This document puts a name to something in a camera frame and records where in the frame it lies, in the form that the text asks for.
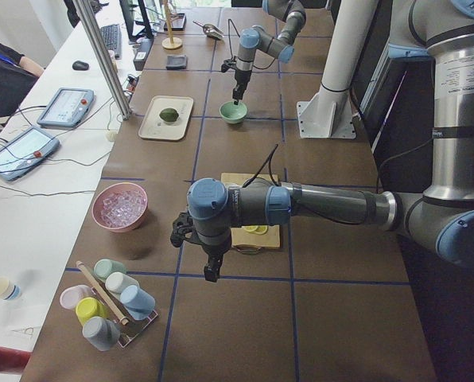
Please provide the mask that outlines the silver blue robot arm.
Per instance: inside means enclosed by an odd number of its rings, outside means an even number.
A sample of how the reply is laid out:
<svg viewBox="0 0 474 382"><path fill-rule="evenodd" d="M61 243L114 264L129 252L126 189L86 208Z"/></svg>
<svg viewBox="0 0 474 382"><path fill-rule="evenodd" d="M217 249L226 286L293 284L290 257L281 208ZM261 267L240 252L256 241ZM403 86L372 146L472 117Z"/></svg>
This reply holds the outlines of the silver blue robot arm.
<svg viewBox="0 0 474 382"><path fill-rule="evenodd" d="M331 138L341 101L348 95L367 28L378 1L352 6L341 1L320 90L297 103L302 138ZM305 24L299 1L263 1L264 11L286 22L279 36L260 26L245 29L236 58L236 106L251 78L256 50L280 61L293 55L293 41ZM422 194L369 193L256 177L243 186L213 178L195 181L188 207L173 223L172 245L183 240L208 254L204 277L216 282L223 255L231 249L231 228L286 224L291 216L320 216L336 223L377 224L396 231L459 265L474 266L474 1L393 1L389 57L432 57L434 69L433 172Z"/></svg>
<svg viewBox="0 0 474 382"><path fill-rule="evenodd" d="M268 15L285 24L276 37L268 34L260 25L253 25L241 32L237 55L226 61L226 65L235 71L236 85L232 90L234 104L243 100L251 79L256 51L288 63L294 52L293 43L305 26L305 8L300 1L263 1L262 8Z"/></svg>

